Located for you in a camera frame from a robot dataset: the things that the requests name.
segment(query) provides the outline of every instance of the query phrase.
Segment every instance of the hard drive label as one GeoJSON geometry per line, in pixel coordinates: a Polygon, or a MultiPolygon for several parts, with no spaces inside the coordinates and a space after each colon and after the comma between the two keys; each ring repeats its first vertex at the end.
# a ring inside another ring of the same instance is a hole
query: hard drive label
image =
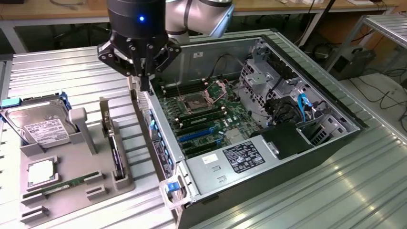
{"type": "Polygon", "coordinates": [[[53,119],[24,126],[39,144],[47,144],[68,138],[68,133],[61,120],[53,119]]]}
{"type": "Polygon", "coordinates": [[[223,153],[236,173],[241,173],[264,163],[264,159],[251,141],[223,150],[223,153]]]}

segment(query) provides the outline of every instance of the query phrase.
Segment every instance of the blue pcie slot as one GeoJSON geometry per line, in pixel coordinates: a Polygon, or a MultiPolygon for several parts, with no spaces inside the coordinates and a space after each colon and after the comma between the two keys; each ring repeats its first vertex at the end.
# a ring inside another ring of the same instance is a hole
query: blue pcie slot
{"type": "Polygon", "coordinates": [[[215,128],[211,127],[209,129],[205,129],[205,130],[203,130],[203,131],[200,131],[200,132],[197,132],[195,134],[189,134],[187,136],[183,136],[183,137],[179,138],[179,142],[185,142],[185,141],[189,141],[189,140],[192,140],[192,139],[195,139],[197,137],[209,135],[209,134],[213,133],[213,130],[215,130],[215,128]]]}

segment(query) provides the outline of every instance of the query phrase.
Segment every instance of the green circuit board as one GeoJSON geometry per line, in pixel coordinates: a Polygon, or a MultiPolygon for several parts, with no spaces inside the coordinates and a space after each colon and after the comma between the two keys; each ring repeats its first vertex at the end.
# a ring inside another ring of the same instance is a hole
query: green circuit board
{"type": "Polygon", "coordinates": [[[249,112],[244,108],[240,100],[236,99],[232,86],[227,82],[211,80],[207,82],[205,88],[207,92],[203,90],[188,94],[179,93],[175,97],[165,98],[163,95],[159,95],[161,108],[187,158],[233,144],[235,142],[231,140],[232,132],[237,135],[235,140],[243,140],[248,139],[252,132],[259,130],[259,125],[251,117],[249,112]],[[189,122],[184,122],[184,124],[191,124],[192,127],[180,127],[180,122],[176,121],[177,118],[185,118],[193,114],[209,112],[216,108],[220,109],[221,107],[223,109],[220,111],[197,116],[195,119],[189,119],[189,122]],[[200,126],[204,126],[204,128],[196,131],[188,131],[200,126]],[[211,134],[180,142],[181,137],[199,133],[208,128],[213,128],[211,134]]]}

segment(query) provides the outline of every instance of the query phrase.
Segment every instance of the ribbed metal surface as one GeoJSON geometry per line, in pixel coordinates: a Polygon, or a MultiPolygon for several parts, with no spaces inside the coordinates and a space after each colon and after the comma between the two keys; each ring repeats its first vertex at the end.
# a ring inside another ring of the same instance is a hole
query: ribbed metal surface
{"type": "MultiPolygon", "coordinates": [[[[108,201],[43,224],[39,228],[173,228],[172,214],[164,207],[159,180],[153,171],[145,142],[127,89],[127,79],[96,58],[96,49],[16,55],[13,59],[8,97],[35,97],[63,90],[73,108],[84,107],[88,124],[99,123],[99,97],[109,98],[111,115],[120,125],[120,133],[136,188],[108,201]]],[[[19,213],[19,138],[4,127],[0,153],[0,228],[23,228],[19,213]]]]}
{"type": "MultiPolygon", "coordinates": [[[[355,103],[335,79],[283,36],[269,31],[260,33],[271,35],[371,128],[322,166],[195,228],[402,228],[407,224],[406,140],[399,140],[399,133],[372,118],[367,108],[355,103]]],[[[159,182],[125,93],[127,82],[96,60],[95,47],[19,55],[11,78],[8,96],[32,97],[63,89],[73,107],[85,107],[89,124],[100,119],[99,96],[111,98],[111,113],[121,126],[136,183],[132,192],[51,221],[41,228],[71,229],[84,225],[92,225],[92,228],[175,228],[157,191],[159,182]]],[[[4,128],[0,228],[21,228],[16,220],[20,153],[16,135],[7,125],[4,128]]]]}
{"type": "Polygon", "coordinates": [[[364,23],[407,48],[407,14],[367,16],[364,23]]]}

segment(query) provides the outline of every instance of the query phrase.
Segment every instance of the white sticker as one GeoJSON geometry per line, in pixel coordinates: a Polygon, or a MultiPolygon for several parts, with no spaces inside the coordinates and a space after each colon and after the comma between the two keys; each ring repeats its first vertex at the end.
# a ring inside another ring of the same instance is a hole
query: white sticker
{"type": "Polygon", "coordinates": [[[68,138],[67,130],[59,118],[25,125],[24,128],[28,130],[29,135],[40,145],[68,138]]]}
{"type": "Polygon", "coordinates": [[[227,120],[223,119],[221,121],[223,121],[224,126],[229,127],[229,124],[227,123],[227,120]]]}
{"type": "Polygon", "coordinates": [[[204,56],[203,52],[193,53],[193,58],[199,58],[199,57],[203,57],[203,56],[204,56]]]}
{"type": "Polygon", "coordinates": [[[193,124],[193,123],[200,123],[200,122],[204,121],[204,120],[207,120],[207,118],[201,118],[201,119],[193,120],[193,121],[191,122],[191,124],[193,124]]]}
{"type": "Polygon", "coordinates": [[[217,161],[216,154],[211,154],[211,155],[203,157],[203,163],[204,164],[209,164],[213,161],[217,161]]]}

